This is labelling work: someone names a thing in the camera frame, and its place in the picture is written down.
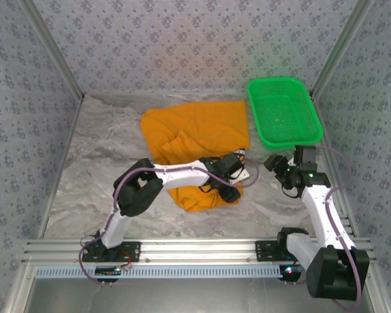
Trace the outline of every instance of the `black bracket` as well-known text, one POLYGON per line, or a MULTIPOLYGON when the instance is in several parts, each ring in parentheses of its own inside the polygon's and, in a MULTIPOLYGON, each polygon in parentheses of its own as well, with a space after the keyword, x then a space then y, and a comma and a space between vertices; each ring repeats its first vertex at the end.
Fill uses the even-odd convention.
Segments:
POLYGON ((297 259, 287 250, 287 237, 290 233, 305 233, 302 228, 283 227, 278 232, 277 240, 256 241, 255 251, 258 262, 265 261, 297 261, 297 259))
POLYGON ((294 256, 284 254, 277 241, 256 241, 256 260, 258 262, 267 261, 296 261, 294 256))
POLYGON ((317 172, 316 152, 314 146, 296 145, 294 166, 288 164, 288 159, 282 155, 271 155, 264 162, 268 171, 273 171, 282 188, 297 189, 294 198, 301 197, 306 186, 325 185, 330 187, 330 181, 325 173, 317 172))
POLYGON ((82 257, 84 263, 133 263, 138 262, 141 254, 139 241, 126 241, 111 249, 107 249, 101 240, 85 249, 82 257))
MULTIPOLYGON (((235 173, 237 170, 243 168, 243 163, 234 153, 229 153, 223 158, 200 158, 200 162, 205 165, 210 173, 215 174, 215 176, 218 176, 224 181, 229 181, 232 173, 235 173)), ((211 188, 218 189, 219 196, 227 203, 233 203, 240 198, 239 190, 235 187, 223 185, 215 179, 210 178, 206 185, 210 185, 211 188)))
MULTIPOLYGON (((363 290, 369 268, 368 253, 352 247, 351 255, 363 290)), ((320 248, 307 269, 306 279, 308 292, 313 298, 356 299, 356 280, 344 250, 337 250, 333 246, 320 248)))
MULTIPOLYGON (((123 178, 132 170, 153 167, 151 161, 147 158, 142 158, 116 179, 113 183, 114 189, 116 190, 123 178)), ((129 217, 142 214, 149 208, 163 187, 162 179, 157 178, 155 173, 144 171, 135 173, 120 189, 119 197, 117 199, 120 214, 129 217), (141 186, 139 179, 146 181, 146 184, 141 186)))

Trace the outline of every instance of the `plastic tray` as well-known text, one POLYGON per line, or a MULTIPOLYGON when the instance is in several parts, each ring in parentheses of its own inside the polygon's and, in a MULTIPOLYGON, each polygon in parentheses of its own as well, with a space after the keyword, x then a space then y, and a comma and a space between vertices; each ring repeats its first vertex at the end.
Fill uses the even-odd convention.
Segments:
POLYGON ((259 137, 267 149, 313 145, 323 137, 313 102, 300 80, 258 78, 247 90, 259 137))

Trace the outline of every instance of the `enclosure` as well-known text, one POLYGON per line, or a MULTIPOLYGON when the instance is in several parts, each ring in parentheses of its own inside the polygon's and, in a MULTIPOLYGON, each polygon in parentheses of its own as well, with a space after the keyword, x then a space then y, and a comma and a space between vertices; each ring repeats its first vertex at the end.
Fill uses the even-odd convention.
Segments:
MULTIPOLYGON (((353 183, 334 202, 371 260, 357 312, 391 312, 391 0, 0 1, 0 311, 341 312, 256 261, 255 242, 282 227, 315 235, 306 206, 262 165, 234 205, 188 212, 161 191, 127 229, 141 250, 124 286, 79 270, 114 180, 154 161, 142 115, 245 100, 246 156, 263 163, 275 151, 246 86, 273 76, 304 83, 319 145, 351 162, 353 183)), ((317 163, 333 185, 347 180, 328 151, 317 163)))

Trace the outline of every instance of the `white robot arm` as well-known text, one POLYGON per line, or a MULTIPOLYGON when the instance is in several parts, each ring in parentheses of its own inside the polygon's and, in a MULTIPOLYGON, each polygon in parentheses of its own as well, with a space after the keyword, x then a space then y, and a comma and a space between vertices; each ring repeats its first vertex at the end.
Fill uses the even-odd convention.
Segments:
MULTIPOLYGON (((235 153, 226 155, 222 159, 202 158, 191 163, 177 165, 152 165, 147 159, 143 159, 125 174, 134 168, 148 166, 155 170, 151 173, 152 175, 145 172, 138 173, 119 189, 117 205, 120 209, 115 212, 112 211, 112 215, 109 217, 111 219, 109 227, 106 230, 104 229, 105 227, 100 229, 100 233, 105 232, 102 237, 102 244, 107 249, 116 247, 123 242, 124 235, 133 216, 144 212, 161 189, 172 189, 182 186, 211 186, 211 188, 219 190, 219 195, 226 202, 231 203, 240 197, 239 191, 212 180, 209 173, 219 176, 231 185, 249 177, 248 171, 235 153)), ((125 174, 116 180, 114 183, 115 188, 118 188, 125 174)))
POLYGON ((361 291, 364 287, 369 257, 366 251, 356 249, 346 233, 330 196, 328 177, 317 172, 315 150, 315 147, 298 145, 292 161, 272 155, 264 163, 267 170, 276 174, 285 195, 284 189, 297 190, 295 197, 287 196, 302 199, 317 237, 316 244, 305 230, 283 228, 278 234, 278 246, 281 254, 295 258, 305 268, 312 297, 355 300, 357 282, 361 291))
MULTIPOLYGON (((305 230, 283 228, 277 237, 278 251, 267 252, 268 255, 298 261, 307 271, 307 286, 312 297, 355 300, 358 290, 355 277, 359 277, 363 288, 369 257, 366 251, 356 249, 332 199, 328 199, 330 182, 325 173, 317 172, 315 147, 296 146, 292 161, 272 155, 264 165, 276 174, 285 195, 285 189, 297 190, 295 197, 287 196, 302 199, 317 236, 316 244, 305 230)), ((210 186, 231 203, 240 197, 234 184, 247 177, 249 174, 238 153, 170 166, 154 165, 148 159, 141 159, 114 182, 113 211, 97 233, 93 246, 87 249, 93 248, 93 255, 102 257, 100 261, 113 261, 113 256, 121 250, 120 245, 124 244, 124 234, 132 218, 145 212, 163 188, 210 186)), ((288 272, 290 275, 283 274, 283 280, 296 281, 290 280, 293 276, 288 272)))

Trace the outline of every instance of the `cable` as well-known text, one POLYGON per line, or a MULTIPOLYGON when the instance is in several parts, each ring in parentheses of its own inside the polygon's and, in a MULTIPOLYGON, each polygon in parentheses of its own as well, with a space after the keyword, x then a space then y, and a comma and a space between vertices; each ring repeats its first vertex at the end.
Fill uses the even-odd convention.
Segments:
POLYGON ((207 191, 203 189, 203 187, 199 186, 198 189, 200 189, 203 193, 208 194, 211 190, 213 190, 213 187, 210 187, 207 191))
POLYGON ((348 162, 348 160, 339 151, 337 151, 336 149, 331 148, 331 147, 323 147, 323 146, 320 146, 320 145, 316 145, 315 147, 318 148, 318 149, 324 149, 324 150, 331 151, 334 154, 338 155, 344 161, 344 163, 346 164, 347 170, 349 172, 349 179, 348 179, 348 181, 344 185, 332 188, 327 193, 326 198, 325 198, 325 207, 326 207, 326 213, 327 213, 327 217, 328 217, 328 219, 330 221, 330 224, 332 225, 333 230, 334 230, 336 236, 338 237, 340 244, 342 245, 343 249, 346 252, 346 255, 347 255, 347 258, 349 260, 349 263, 351 264, 353 276, 354 276, 355 282, 356 282, 356 301, 355 301, 355 304, 353 306, 344 306, 344 305, 342 305, 341 303, 339 303, 335 299, 333 299, 333 302, 338 307, 340 307, 341 309, 343 309, 345 311, 354 311, 354 310, 356 310, 359 307, 360 302, 362 300, 362 286, 361 286, 361 283, 360 283, 359 272, 358 272, 358 268, 356 267, 356 263, 355 263, 355 261, 354 261, 354 259, 352 257, 352 254, 349 251, 349 249, 347 248, 346 242, 343 240, 343 237, 341 236, 340 231, 337 228, 336 223, 334 222, 332 213, 330 212, 330 204, 328 202, 330 197, 333 195, 333 193, 335 193, 339 189, 347 188, 348 186, 351 185, 351 183, 352 183, 352 168, 351 168, 351 165, 348 162))
POLYGON ((283 185, 281 185, 281 191, 282 191, 283 194, 285 194, 288 198, 291 198, 291 199, 297 199, 297 198, 300 197, 300 195, 298 194, 298 192, 297 192, 297 195, 296 195, 296 196, 290 196, 289 194, 287 194, 287 193, 284 191, 284 186, 283 186, 283 185))
POLYGON ((123 254, 125 254, 128 257, 128 263, 126 265, 131 265, 132 264, 132 259, 130 258, 129 252, 127 252, 126 250, 121 250, 120 253, 123 253, 123 254))
POLYGON ((84 246, 84 245, 83 245, 83 240, 84 240, 84 238, 87 238, 87 237, 93 237, 93 238, 95 238, 94 235, 85 235, 85 236, 83 236, 83 237, 80 239, 80 246, 84 246))
POLYGON ((215 180, 221 182, 222 184, 226 185, 226 186, 230 186, 230 187, 233 187, 233 188, 247 188, 247 187, 250 187, 252 186, 254 183, 256 183, 256 181, 258 180, 259 178, 259 166, 257 165, 257 163, 254 161, 254 160, 250 160, 249 158, 246 158, 245 157, 245 160, 249 160, 251 162, 253 162, 253 164, 255 165, 255 168, 256 168, 256 175, 254 177, 254 179, 252 181, 250 181, 248 184, 246 185, 232 185, 231 183, 228 183, 227 181, 224 181, 223 179, 215 176, 215 174, 212 174, 210 173, 209 171, 203 169, 203 168, 198 168, 198 167, 193 167, 193 166, 183 166, 183 167, 180 167, 180 168, 171 168, 171 169, 166 169, 166 170, 163 170, 163 169, 160 169, 160 168, 136 168, 130 172, 128 172, 124 177, 123 179, 121 180, 121 182, 117 185, 117 188, 115 190, 115 193, 113 195, 113 212, 110 214, 109 218, 107 219, 107 222, 106 222, 106 225, 104 226, 104 229, 100 232, 100 235, 91 240, 91 241, 87 241, 84 246, 81 247, 81 250, 80 250, 80 253, 78 254, 78 262, 80 263, 80 267, 81 267, 81 270, 83 271, 84 275, 93 283, 95 284, 98 284, 98 285, 102 285, 102 283, 100 283, 97 279, 93 278, 92 276, 90 276, 87 271, 85 270, 84 268, 84 264, 83 264, 83 260, 82 260, 82 257, 83 257, 83 253, 84 253, 84 250, 91 244, 93 243, 96 243, 97 241, 101 240, 101 238, 103 238, 104 234, 107 232, 107 229, 109 228, 110 226, 110 223, 111 223, 111 220, 113 219, 115 213, 119 210, 119 208, 117 207, 117 200, 119 199, 119 193, 120 193, 120 189, 123 187, 123 185, 127 182, 127 180, 129 178, 131 178, 131 176, 135 175, 136 173, 139 173, 141 171, 153 171, 153 172, 156 172, 156 173, 172 173, 172 172, 176 172, 176 171, 185 171, 185 170, 196 170, 196 171, 200 171, 201 173, 204 173, 204 174, 207 174, 208 176, 214 178, 215 180))

